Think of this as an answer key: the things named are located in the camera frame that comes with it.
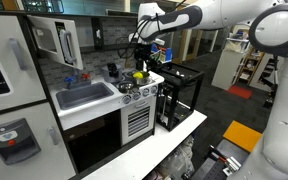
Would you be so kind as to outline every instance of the oven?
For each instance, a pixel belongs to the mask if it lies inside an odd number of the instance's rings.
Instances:
[[[153,130],[156,96],[144,98],[121,109],[122,145]]]

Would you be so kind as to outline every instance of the gray carpet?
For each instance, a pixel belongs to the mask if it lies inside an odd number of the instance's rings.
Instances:
[[[232,120],[262,133],[270,113],[270,109],[262,107],[268,97],[265,91],[238,84],[253,91],[249,99],[243,99],[211,85],[220,56],[221,51],[217,51],[183,64],[205,72],[195,109],[205,114],[207,119],[198,128],[195,136],[192,158],[195,169],[198,169],[204,162],[203,156],[207,153],[208,146],[216,147],[221,142]],[[180,101],[190,104],[193,89],[187,89],[183,94],[186,96],[181,96]]]

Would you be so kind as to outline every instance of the knob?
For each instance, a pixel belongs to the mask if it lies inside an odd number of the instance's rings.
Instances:
[[[146,88],[146,89],[143,90],[143,96],[144,97],[148,96],[149,94],[150,94],[150,90],[149,89]]]
[[[124,96],[124,97],[122,98],[122,101],[123,101],[124,104],[130,103],[131,100],[132,100],[132,98],[131,98],[130,95]]]
[[[151,88],[151,93],[152,93],[152,94],[156,94],[156,93],[157,93],[157,86],[153,86],[153,87]]]
[[[140,92],[137,92],[137,93],[135,93],[135,94],[133,95],[133,99],[134,99],[134,100],[138,100],[138,99],[140,99],[140,97],[141,97],[141,93],[140,93]]]

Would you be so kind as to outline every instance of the white table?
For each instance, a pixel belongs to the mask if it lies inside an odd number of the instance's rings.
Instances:
[[[194,111],[171,132],[157,124],[154,136],[145,139],[83,180],[141,180],[205,119],[205,115]]]

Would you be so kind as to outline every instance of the door handle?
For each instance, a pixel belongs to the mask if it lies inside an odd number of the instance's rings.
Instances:
[[[148,102],[145,101],[145,102],[142,103],[142,104],[136,105],[135,108],[136,108],[136,109],[139,109],[139,108],[141,108],[141,107],[143,107],[143,106],[146,106],[147,104],[148,104]]]
[[[9,38],[8,39],[9,45],[11,47],[11,49],[14,52],[15,58],[17,59],[17,63],[20,66],[20,69],[22,71],[26,71],[27,70],[27,66],[24,62],[24,59],[21,55],[21,51],[20,51],[20,46],[18,45],[18,42],[15,38]]]
[[[63,49],[63,53],[64,53],[64,57],[66,58],[66,60],[69,62],[69,63],[73,63],[76,61],[76,58],[73,58],[70,54],[70,49],[68,47],[68,44],[67,44],[67,38],[68,36],[71,35],[71,32],[69,31],[65,31],[65,30],[61,30],[60,32],[60,40],[61,40],[61,46],[62,46],[62,49]]]
[[[59,139],[58,139],[56,131],[53,127],[48,128],[48,134],[51,136],[53,144],[58,145]]]

